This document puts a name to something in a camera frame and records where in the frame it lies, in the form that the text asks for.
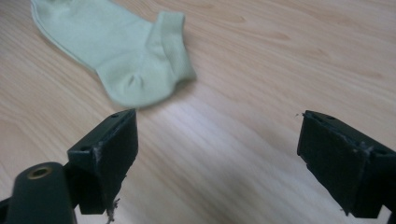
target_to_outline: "light green sock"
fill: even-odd
[[[155,104],[195,78],[182,13],[161,12],[151,23],[108,0],[32,0],[32,14],[41,33],[96,72],[120,105]]]

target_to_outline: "sock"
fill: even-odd
[[[41,33],[95,72],[126,107],[160,102],[195,78],[183,44],[184,15],[160,12],[154,23],[109,0],[32,0]]]

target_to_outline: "wooden table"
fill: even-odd
[[[394,0],[117,2],[149,21],[184,12],[198,78],[138,110],[140,151],[115,223],[387,222],[386,209],[346,217],[296,148],[306,109],[396,148]],[[18,173],[65,164],[67,149],[123,109],[39,33],[29,1],[0,1],[1,199]]]

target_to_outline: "wood grain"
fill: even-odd
[[[345,217],[296,148],[306,109],[396,148],[395,1],[117,2],[149,21],[184,12],[198,78],[139,109],[140,151],[115,223],[386,223],[386,209]],[[66,163],[67,149],[122,109],[39,33],[29,1],[0,1],[1,199],[18,173]]]

